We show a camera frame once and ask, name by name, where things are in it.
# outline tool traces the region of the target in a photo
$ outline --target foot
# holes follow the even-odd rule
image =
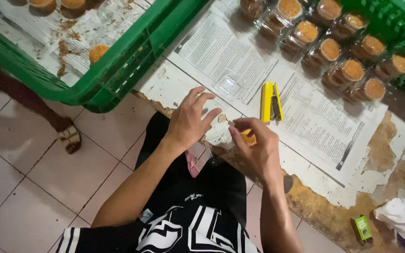
[[[57,137],[64,145],[65,151],[72,154],[81,147],[81,135],[73,125],[73,121],[70,118],[67,118],[67,121],[69,125],[63,131],[58,131]]]

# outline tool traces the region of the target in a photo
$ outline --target green plastic crate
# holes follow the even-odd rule
[[[405,0],[341,0],[345,11],[358,10],[370,20],[367,32],[393,52],[405,53]],[[393,82],[405,90],[405,75]]]
[[[41,97],[111,111],[209,0],[157,0],[73,86],[0,34],[0,65]]]

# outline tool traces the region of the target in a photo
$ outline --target tissue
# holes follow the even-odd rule
[[[394,198],[373,211],[377,220],[405,239],[405,199]]]

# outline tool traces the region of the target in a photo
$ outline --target black t-shirt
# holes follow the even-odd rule
[[[256,253],[235,216],[206,206],[193,193],[161,215],[144,210],[134,223],[121,227],[66,228],[59,253]]]

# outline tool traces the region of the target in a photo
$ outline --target table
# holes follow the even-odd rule
[[[147,101],[156,110],[171,117],[172,112],[191,88],[200,85],[182,72],[166,58],[161,58],[145,75],[133,93]],[[224,149],[211,146],[215,153]],[[386,199],[405,197],[405,122],[394,113],[387,111],[368,143],[368,150],[353,180],[345,188],[323,174],[315,166],[285,144],[279,143],[281,166],[292,175],[293,187],[286,194],[289,207],[320,232],[348,252],[403,252],[394,244],[393,231],[374,219],[372,211]],[[229,152],[223,158],[261,186],[254,171],[236,154]],[[303,169],[302,175],[320,178],[319,184],[311,187],[303,184],[306,178],[299,178],[292,168]],[[348,208],[345,203],[352,203]],[[350,218],[363,214],[373,233],[373,245],[361,245],[354,234]]]

